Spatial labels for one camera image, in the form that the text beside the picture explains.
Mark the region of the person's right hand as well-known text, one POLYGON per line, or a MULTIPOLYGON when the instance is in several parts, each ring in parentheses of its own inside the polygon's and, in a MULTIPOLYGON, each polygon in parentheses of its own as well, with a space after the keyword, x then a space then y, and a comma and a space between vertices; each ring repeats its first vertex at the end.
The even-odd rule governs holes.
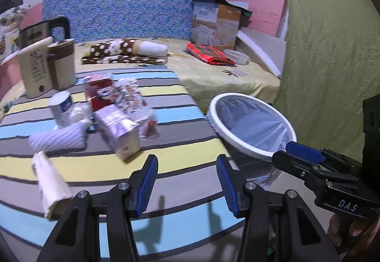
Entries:
POLYGON ((334 214, 329 221, 327 235, 330 241, 337 247, 341 245, 343 238, 347 236, 354 238, 354 245, 347 253, 347 256, 354 256, 366 250, 379 230, 379 218, 376 218, 372 222, 357 219, 350 224, 348 232, 344 234, 341 228, 343 221, 345 221, 343 215, 334 214))

